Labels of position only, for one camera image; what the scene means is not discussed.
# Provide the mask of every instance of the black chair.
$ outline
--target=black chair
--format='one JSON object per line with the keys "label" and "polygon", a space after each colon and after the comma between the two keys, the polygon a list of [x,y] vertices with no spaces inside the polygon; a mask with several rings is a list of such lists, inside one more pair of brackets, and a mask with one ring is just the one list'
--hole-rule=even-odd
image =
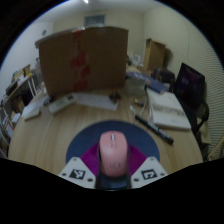
{"label": "black chair", "polygon": [[[209,107],[204,101],[205,77],[193,68],[182,63],[176,82],[173,85],[173,92],[179,100],[183,110],[191,124],[192,132],[197,138],[200,127],[209,118]],[[200,114],[200,107],[203,107],[203,114]]]}

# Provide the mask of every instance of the desk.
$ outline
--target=desk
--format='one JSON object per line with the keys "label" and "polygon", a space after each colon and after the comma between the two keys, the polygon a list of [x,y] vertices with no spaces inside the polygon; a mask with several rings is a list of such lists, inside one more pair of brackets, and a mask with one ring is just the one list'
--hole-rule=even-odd
{"label": "desk", "polygon": [[[117,90],[122,99],[116,111],[73,104],[55,116],[48,107],[42,107],[39,117],[24,121],[21,117],[9,147],[9,159],[34,165],[52,174],[58,175],[65,167],[66,152],[72,139],[87,126],[105,120],[134,122],[146,130],[155,140],[160,153],[160,163],[168,174],[187,166],[202,163],[202,155],[191,131],[164,129],[174,138],[172,146],[134,120],[129,110],[129,97],[122,89]],[[94,91],[109,95],[110,90]],[[38,93],[34,100],[42,95]],[[143,117],[147,117],[148,108]]]}

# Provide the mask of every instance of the white object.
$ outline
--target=white object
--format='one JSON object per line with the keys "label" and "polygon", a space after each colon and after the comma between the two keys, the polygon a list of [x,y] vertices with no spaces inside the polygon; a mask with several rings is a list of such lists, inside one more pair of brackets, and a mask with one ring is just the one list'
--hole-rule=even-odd
{"label": "white object", "polygon": [[46,87],[44,87],[43,92],[44,92],[44,95],[47,93]]}
{"label": "white object", "polygon": [[10,136],[10,138],[12,138],[13,135],[13,128],[11,126],[11,124],[8,122],[7,126],[6,126],[6,131],[8,132],[8,135]]}
{"label": "white object", "polygon": [[148,157],[131,176],[131,188],[143,187],[167,175],[167,172],[156,157]]}
{"label": "white object", "polygon": [[37,95],[37,90],[35,88],[35,84],[34,84],[34,81],[33,81],[33,77],[31,79],[32,79],[32,84],[33,84],[33,88],[34,88],[35,94]]}
{"label": "white object", "polygon": [[12,119],[12,123],[15,123],[16,124],[18,122],[18,120],[19,120],[20,117],[21,117],[21,114],[20,113],[15,114],[15,116]]}
{"label": "white object", "polygon": [[24,77],[23,75],[19,77],[18,81],[17,81],[17,84],[18,86],[20,86],[23,82],[25,82],[29,77],[26,76]]}
{"label": "white object", "polygon": [[141,61],[141,56],[137,55],[137,54],[134,54],[133,59],[132,59],[132,63],[134,65],[138,66],[140,61]]}
{"label": "white object", "polygon": [[40,98],[39,100],[34,101],[33,103],[30,103],[28,106],[24,107],[22,117],[27,116],[30,112],[39,109],[43,106],[44,101],[48,98],[48,95]]}
{"label": "white object", "polygon": [[30,91],[31,91],[31,93],[32,93],[32,96],[34,97],[34,93],[33,93],[33,90],[32,90],[32,88],[31,88],[31,85],[30,85],[30,81],[28,80],[28,84],[29,84],[29,87],[30,87]]}
{"label": "white object", "polygon": [[33,111],[31,111],[30,113],[26,114],[26,116],[24,116],[24,120],[28,120],[28,119],[31,119],[33,117],[36,117],[40,114],[40,109],[35,109]]}
{"label": "white object", "polygon": [[77,93],[75,95],[78,96],[77,104],[84,106],[116,111],[119,103],[119,101],[117,103],[113,103],[109,96],[89,93]]}
{"label": "white object", "polygon": [[149,99],[149,121],[158,127],[174,129],[191,129],[191,124],[173,93],[164,92],[159,94],[147,88]]}
{"label": "white object", "polygon": [[71,158],[58,176],[84,188],[95,188],[96,177],[78,157]]}
{"label": "white object", "polygon": [[51,103],[48,108],[52,114],[56,114],[72,103],[76,102],[77,99],[78,97],[71,93]]}

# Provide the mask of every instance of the small box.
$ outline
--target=small box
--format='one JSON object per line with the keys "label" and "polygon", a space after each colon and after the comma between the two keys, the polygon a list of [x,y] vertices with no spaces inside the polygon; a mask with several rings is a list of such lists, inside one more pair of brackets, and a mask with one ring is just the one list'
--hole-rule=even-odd
{"label": "small box", "polygon": [[146,70],[144,67],[142,67],[142,66],[138,66],[137,67],[138,68],[138,70],[143,74],[143,75],[147,75],[147,76],[149,76],[149,77],[151,77],[152,76],[152,71],[150,71],[150,70]]}
{"label": "small box", "polygon": [[17,96],[11,101],[11,107],[15,111],[15,113],[23,113],[24,103],[20,96]]}
{"label": "small box", "polygon": [[166,45],[156,40],[146,40],[144,69],[154,71],[155,67],[162,67]]}

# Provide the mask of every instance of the brown cardboard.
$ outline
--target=brown cardboard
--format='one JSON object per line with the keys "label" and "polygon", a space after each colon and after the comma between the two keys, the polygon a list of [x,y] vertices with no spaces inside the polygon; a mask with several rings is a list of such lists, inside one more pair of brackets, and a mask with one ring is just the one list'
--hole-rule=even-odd
{"label": "brown cardboard", "polygon": [[128,30],[114,27],[66,31],[36,42],[47,92],[123,87]]}
{"label": "brown cardboard", "polygon": [[11,107],[16,113],[23,113],[24,103],[20,96],[17,96],[11,101]]}
{"label": "brown cardboard", "polygon": [[142,66],[138,66],[137,68],[138,68],[138,70],[139,70],[143,75],[147,75],[147,76],[149,76],[149,77],[152,76],[152,71],[147,71],[147,70],[146,70],[144,67],[142,67]]}
{"label": "brown cardboard", "polygon": [[165,56],[166,45],[156,40],[146,41],[144,69],[153,71],[155,67],[162,67]]}

